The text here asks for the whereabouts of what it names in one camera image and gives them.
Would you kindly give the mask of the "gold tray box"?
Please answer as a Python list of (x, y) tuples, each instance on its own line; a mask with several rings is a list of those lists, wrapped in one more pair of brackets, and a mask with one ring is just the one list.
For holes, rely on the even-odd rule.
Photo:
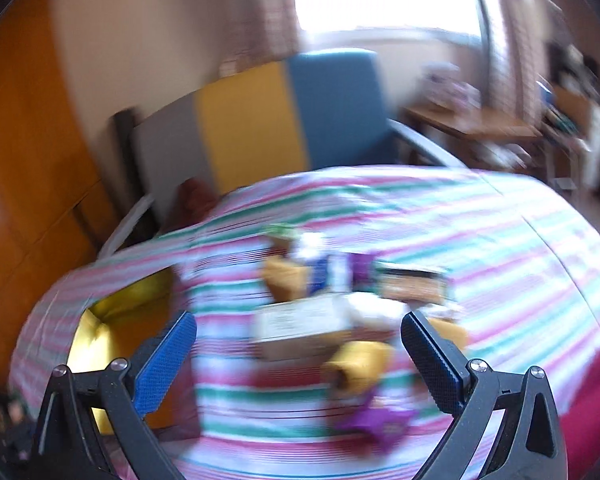
[(70, 347), (70, 370), (102, 370), (115, 358), (130, 358), (143, 341), (158, 335), (175, 313), (173, 283), (173, 271), (163, 269), (85, 310)]

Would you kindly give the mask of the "purple snack packet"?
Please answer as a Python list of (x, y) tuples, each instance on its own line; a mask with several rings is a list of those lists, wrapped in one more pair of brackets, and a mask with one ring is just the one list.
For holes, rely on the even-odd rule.
[(373, 396), (338, 422), (336, 428), (345, 432), (365, 434), (379, 451), (388, 453), (406, 436), (416, 411), (398, 400)]

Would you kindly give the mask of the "yellow sponge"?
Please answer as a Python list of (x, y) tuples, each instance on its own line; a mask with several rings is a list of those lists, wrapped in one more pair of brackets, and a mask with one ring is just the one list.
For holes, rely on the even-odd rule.
[(368, 393), (388, 370), (394, 350), (380, 341), (349, 341), (321, 368), (324, 382), (338, 398)]
[(280, 255), (263, 260), (261, 278), (275, 302), (294, 301), (309, 295), (311, 270)]

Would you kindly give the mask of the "cracker packet green edges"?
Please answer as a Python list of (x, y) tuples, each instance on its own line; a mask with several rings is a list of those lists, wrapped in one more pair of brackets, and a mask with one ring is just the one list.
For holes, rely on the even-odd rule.
[(381, 261), (375, 280), (378, 295), (387, 299), (443, 304), (448, 296), (449, 281), (439, 269)]

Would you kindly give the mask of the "white cardboard box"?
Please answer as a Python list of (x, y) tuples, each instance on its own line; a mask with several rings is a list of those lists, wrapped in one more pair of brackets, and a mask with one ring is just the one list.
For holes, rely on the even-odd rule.
[(343, 296), (324, 294), (259, 308), (252, 319), (251, 343), (260, 359), (285, 361), (324, 356), (351, 333)]

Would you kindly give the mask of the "orange wooden wardrobe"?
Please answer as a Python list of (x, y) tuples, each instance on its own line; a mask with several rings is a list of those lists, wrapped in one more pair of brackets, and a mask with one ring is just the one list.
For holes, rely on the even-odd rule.
[(15, 0), (0, 19), (0, 391), (35, 304), (94, 260), (117, 218), (69, 101), (50, 0)]

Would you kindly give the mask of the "dark red pillow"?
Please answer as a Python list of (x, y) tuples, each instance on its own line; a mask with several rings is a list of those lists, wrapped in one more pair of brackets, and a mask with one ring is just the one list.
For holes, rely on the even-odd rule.
[(189, 178), (180, 184), (173, 206), (172, 226), (184, 229), (203, 222), (220, 202), (221, 196), (201, 180)]

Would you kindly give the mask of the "striped bed sheet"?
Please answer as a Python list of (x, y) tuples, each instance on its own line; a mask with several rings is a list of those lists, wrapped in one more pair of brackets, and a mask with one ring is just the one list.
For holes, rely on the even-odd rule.
[(443, 270), (464, 310), (468, 354), (504, 372), (543, 367), (561, 411), (600, 350), (600, 234), (553, 190), (494, 172), (332, 168), (241, 188), (192, 228), (66, 275), (24, 324), (9, 385), (38, 408), (81, 314), (172, 269), (198, 325), (185, 395), (198, 406), (201, 434), (164, 447), (185, 477), (413, 477), (450, 420), (404, 351), (381, 387), (417, 414), (388, 455), (367, 453), (360, 438), (330, 429), (340, 409), (328, 403), (316, 365), (254, 356), (251, 317), (268, 299), (259, 266), (264, 231), (274, 223), (321, 232), (343, 252)]

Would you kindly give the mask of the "wooden side table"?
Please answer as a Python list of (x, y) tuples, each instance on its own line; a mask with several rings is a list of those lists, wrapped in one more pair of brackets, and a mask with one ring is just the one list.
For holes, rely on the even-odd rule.
[(526, 172), (541, 144), (537, 128), (490, 107), (450, 112), (419, 104), (402, 107), (399, 117), (475, 169)]

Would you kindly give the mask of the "grey yellow blue headboard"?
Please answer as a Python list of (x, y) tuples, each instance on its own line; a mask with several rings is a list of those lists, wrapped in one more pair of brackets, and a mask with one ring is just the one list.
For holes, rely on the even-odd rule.
[(396, 159), (377, 55), (301, 53), (219, 79), (160, 108), (132, 136), (155, 214), (172, 214), (187, 179), (215, 193), (262, 180)]

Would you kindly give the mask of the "pink patterned curtain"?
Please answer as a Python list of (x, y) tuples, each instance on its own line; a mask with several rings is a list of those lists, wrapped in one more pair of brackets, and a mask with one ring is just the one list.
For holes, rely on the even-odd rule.
[(227, 47), (220, 75), (230, 76), (300, 51), (294, 0), (224, 0)]

